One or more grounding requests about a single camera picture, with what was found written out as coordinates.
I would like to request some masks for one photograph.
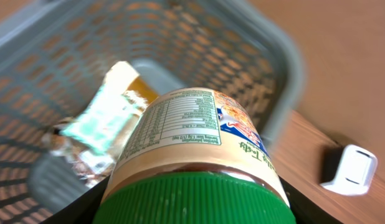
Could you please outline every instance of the brown wall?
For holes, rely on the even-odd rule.
[[[375,153],[385,181],[385,0],[249,1],[304,56],[298,111],[331,138]]]

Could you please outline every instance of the white plastic device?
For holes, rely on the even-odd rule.
[[[341,195],[366,194],[375,174],[377,163],[378,160],[374,154],[350,144],[343,150],[334,179],[320,185]]]

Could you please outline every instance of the ridged green lid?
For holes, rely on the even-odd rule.
[[[295,223],[295,218],[281,199],[255,183],[180,172],[124,187],[104,201],[93,223]]]

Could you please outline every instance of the basket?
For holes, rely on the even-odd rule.
[[[294,45],[242,0],[34,1],[0,24],[0,223],[56,212],[31,178],[47,154],[40,138],[124,60],[159,94],[202,86],[235,98],[266,145],[303,86]]]

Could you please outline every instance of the beige label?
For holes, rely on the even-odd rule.
[[[103,198],[134,174],[195,162],[233,167],[256,176],[289,205],[245,110],[228,96],[206,88],[172,91],[148,107],[116,164]]]

